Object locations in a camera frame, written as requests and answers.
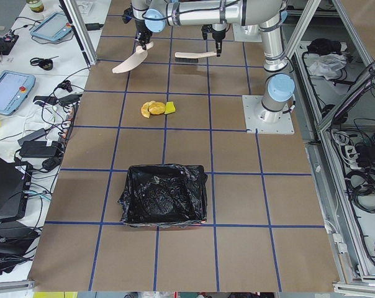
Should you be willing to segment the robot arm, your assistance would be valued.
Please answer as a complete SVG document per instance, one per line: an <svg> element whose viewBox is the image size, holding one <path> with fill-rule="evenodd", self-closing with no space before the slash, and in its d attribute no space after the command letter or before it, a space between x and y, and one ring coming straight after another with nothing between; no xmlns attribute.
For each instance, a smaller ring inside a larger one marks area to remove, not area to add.
<svg viewBox="0 0 375 298"><path fill-rule="evenodd" d="M153 33L161 32L167 23L167 6L177 1L131 1L137 28L136 41L146 50Z"/></svg>
<svg viewBox="0 0 375 298"><path fill-rule="evenodd" d="M260 32L264 51L264 68L271 73L266 91L255 111L264 123L278 122L290 110L286 104L292 97L295 84L280 71L288 65L284 56L281 24L285 1L162 1L151 4L159 13L162 27L201 25L202 34L212 34L215 50L204 53L175 53L175 58L196 63L201 58L220 56L222 41L229 24L241 27L255 25Z"/></svg>

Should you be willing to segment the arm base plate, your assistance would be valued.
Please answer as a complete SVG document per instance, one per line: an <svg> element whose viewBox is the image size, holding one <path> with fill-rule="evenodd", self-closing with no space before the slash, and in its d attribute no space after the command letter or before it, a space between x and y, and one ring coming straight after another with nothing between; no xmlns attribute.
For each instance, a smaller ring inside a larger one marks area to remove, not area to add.
<svg viewBox="0 0 375 298"><path fill-rule="evenodd" d="M236 42L262 42L259 25L241 26L233 24L233 36Z"/></svg>
<svg viewBox="0 0 375 298"><path fill-rule="evenodd" d="M286 102L283 110L270 112L261 101L262 95L243 95L243 111L247 133L293 135L290 107Z"/></svg>

